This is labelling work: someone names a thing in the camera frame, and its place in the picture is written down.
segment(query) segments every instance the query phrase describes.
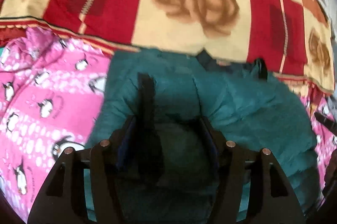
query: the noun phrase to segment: teal sleeping bag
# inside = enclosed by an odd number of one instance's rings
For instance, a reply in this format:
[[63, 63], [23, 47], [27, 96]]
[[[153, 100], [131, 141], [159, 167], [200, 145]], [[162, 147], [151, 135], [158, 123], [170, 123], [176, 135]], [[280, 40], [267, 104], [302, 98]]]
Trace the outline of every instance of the teal sleeping bag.
[[[164, 156], [164, 174], [156, 185], [136, 182], [131, 166], [116, 188], [127, 222], [207, 222], [218, 181], [197, 135], [181, 122], [206, 116], [213, 128], [243, 147], [267, 147], [279, 161], [305, 212], [319, 195], [316, 136], [296, 95], [272, 73], [258, 79], [259, 65], [234, 74], [208, 72], [196, 58], [142, 50], [116, 52], [111, 61], [104, 103], [86, 144], [94, 146], [138, 111], [138, 73], [155, 81], [155, 127]], [[243, 187], [238, 220], [245, 218], [249, 182]], [[90, 183], [86, 202], [93, 213]]]

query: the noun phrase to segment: rose print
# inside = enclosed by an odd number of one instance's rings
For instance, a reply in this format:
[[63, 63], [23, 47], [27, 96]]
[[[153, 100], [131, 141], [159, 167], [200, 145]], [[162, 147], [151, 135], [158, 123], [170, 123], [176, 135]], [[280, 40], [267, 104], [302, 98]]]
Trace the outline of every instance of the rose print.
[[208, 38], [229, 36], [239, 17], [236, 0], [152, 0], [166, 16], [182, 23], [199, 22]]
[[312, 62], [323, 67], [323, 73], [326, 75], [330, 69], [330, 55], [326, 44], [324, 44], [317, 31], [313, 28], [309, 37], [309, 51], [312, 56]]

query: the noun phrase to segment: blanket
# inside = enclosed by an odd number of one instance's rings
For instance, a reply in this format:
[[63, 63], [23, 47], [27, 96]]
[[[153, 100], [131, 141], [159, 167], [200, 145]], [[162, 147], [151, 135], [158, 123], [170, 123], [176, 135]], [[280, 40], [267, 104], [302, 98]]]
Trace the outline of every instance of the blanket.
[[[165, 172], [155, 186], [134, 182], [132, 169], [118, 180], [124, 217], [132, 223], [206, 223], [218, 181], [212, 179], [197, 135], [179, 122], [206, 116], [227, 140], [252, 150], [268, 147], [279, 161], [306, 211], [318, 198], [316, 136], [297, 96], [261, 64], [250, 70], [207, 72], [196, 58], [142, 50], [117, 52], [110, 64], [104, 103], [86, 144], [92, 147], [138, 113], [138, 73], [155, 80], [154, 120], [161, 139]], [[87, 207], [93, 213], [90, 184]], [[249, 183], [243, 187], [238, 219], [245, 217]]]
[[37, 27], [26, 34], [0, 60], [0, 187], [24, 221], [63, 150], [84, 148], [110, 62], [81, 40]]
[[321, 113], [331, 120], [334, 120], [334, 116], [329, 110], [327, 101], [324, 98], [321, 99], [318, 107], [314, 111], [310, 107], [310, 98], [301, 97], [300, 100], [307, 109], [307, 112], [310, 116], [312, 129], [316, 134], [317, 146], [315, 148], [315, 152], [317, 153], [317, 167], [320, 173], [320, 186], [323, 190], [326, 185], [326, 168], [329, 165], [332, 152], [337, 148], [337, 136], [335, 136], [323, 124], [316, 120], [314, 112]]
[[290, 86], [334, 91], [331, 29], [317, 0], [0, 0], [0, 28], [40, 25], [105, 54], [155, 47], [252, 62]]

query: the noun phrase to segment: orange square pattern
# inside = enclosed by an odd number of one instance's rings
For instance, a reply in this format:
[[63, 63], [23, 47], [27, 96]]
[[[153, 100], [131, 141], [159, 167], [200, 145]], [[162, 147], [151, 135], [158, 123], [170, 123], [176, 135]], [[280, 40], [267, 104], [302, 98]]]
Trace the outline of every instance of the orange square pattern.
[[323, 23], [326, 27], [328, 26], [328, 23], [317, 0], [302, 0], [302, 2], [303, 6], [307, 8], [319, 22]]

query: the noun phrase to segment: penguin print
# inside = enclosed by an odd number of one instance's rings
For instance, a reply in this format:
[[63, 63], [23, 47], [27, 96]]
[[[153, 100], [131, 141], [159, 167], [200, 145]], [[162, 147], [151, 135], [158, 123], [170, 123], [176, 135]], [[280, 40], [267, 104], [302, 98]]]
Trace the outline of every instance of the penguin print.
[[7, 82], [6, 84], [2, 84], [5, 88], [5, 99], [6, 101], [11, 101], [15, 92], [13, 82]]
[[61, 47], [63, 49], [67, 48], [67, 44], [65, 43], [65, 41], [62, 38], [60, 38], [59, 43], [61, 44]]
[[37, 104], [40, 107], [40, 117], [42, 118], [48, 118], [53, 111], [57, 109], [57, 112], [53, 116], [53, 118], [56, 118], [58, 114], [62, 111], [64, 107], [64, 99], [62, 96], [55, 96], [55, 93], [53, 92], [52, 95], [49, 98], [45, 98], [42, 102]]
[[54, 160], [56, 161], [61, 153], [65, 150], [65, 148], [72, 147], [75, 149], [75, 151], [84, 150], [84, 146], [82, 144], [69, 141], [68, 139], [71, 136], [65, 136], [64, 138], [60, 139], [58, 142], [56, 142], [52, 148], [52, 155]]
[[2, 54], [1, 54], [1, 64], [5, 64], [7, 58], [9, 57], [10, 55], [10, 50], [7, 49], [7, 48], [4, 48]]
[[107, 77], [100, 76], [96, 79], [90, 80], [88, 86], [90, 87], [93, 93], [96, 93], [96, 91], [104, 93], [106, 82]]
[[328, 108], [328, 105], [324, 105], [323, 107], [322, 107], [322, 113], [324, 114], [324, 115], [328, 115], [330, 112], [329, 112], [329, 108]]
[[47, 78], [49, 77], [49, 73], [48, 72], [42, 72], [41, 74], [38, 74], [35, 77], [35, 83], [37, 85], [40, 85], [43, 81], [45, 81]]
[[12, 132], [15, 128], [15, 125], [19, 121], [19, 116], [16, 113], [12, 113], [8, 118], [7, 118], [7, 130]]
[[21, 159], [21, 164], [16, 168], [13, 168], [14, 174], [16, 176], [17, 188], [19, 194], [27, 194], [27, 179], [23, 168], [23, 158]]
[[321, 144], [322, 142], [322, 137], [320, 135], [316, 136], [317, 144]]
[[29, 54], [32, 57], [32, 60], [35, 61], [40, 56], [40, 51], [39, 50], [30, 51]]
[[40, 116], [43, 118], [47, 118], [50, 116], [53, 111], [53, 101], [51, 99], [45, 99], [41, 103], [38, 103], [40, 107]]
[[0, 175], [0, 190], [5, 193], [5, 180], [4, 178]]
[[75, 69], [77, 71], [84, 71], [88, 66], [88, 61], [86, 59], [81, 59], [76, 62]]

